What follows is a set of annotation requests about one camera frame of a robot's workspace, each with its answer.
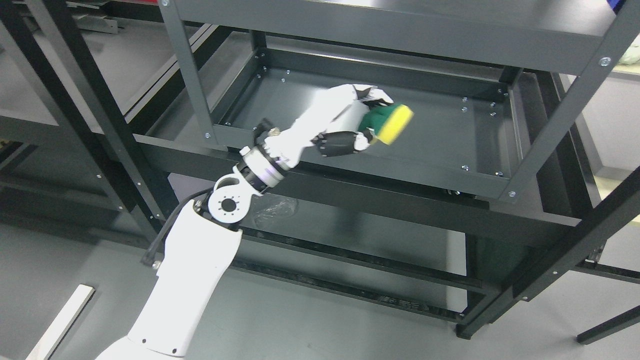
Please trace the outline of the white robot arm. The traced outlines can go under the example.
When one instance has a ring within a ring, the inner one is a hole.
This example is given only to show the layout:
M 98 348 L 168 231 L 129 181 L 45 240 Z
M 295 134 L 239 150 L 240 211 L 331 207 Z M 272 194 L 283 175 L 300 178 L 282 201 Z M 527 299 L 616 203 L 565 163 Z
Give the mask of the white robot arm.
M 179 210 L 167 231 L 157 282 L 128 334 L 99 360 L 182 360 L 210 298 L 235 258 L 239 223 L 253 198 L 276 187 L 292 169 L 266 145 L 245 146 L 241 162 Z

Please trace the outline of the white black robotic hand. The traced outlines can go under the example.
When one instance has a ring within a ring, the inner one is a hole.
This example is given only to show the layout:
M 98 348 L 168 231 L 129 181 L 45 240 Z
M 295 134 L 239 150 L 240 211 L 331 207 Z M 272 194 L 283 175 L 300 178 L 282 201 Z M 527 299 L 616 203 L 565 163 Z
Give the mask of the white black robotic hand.
M 292 125 L 263 141 L 265 152 L 297 166 L 302 153 L 316 146 L 324 157 L 342 157 L 367 150 L 381 142 L 358 131 L 362 117 L 374 106 L 401 104 L 384 90 L 370 84 L 341 84 L 315 95 L 309 107 Z

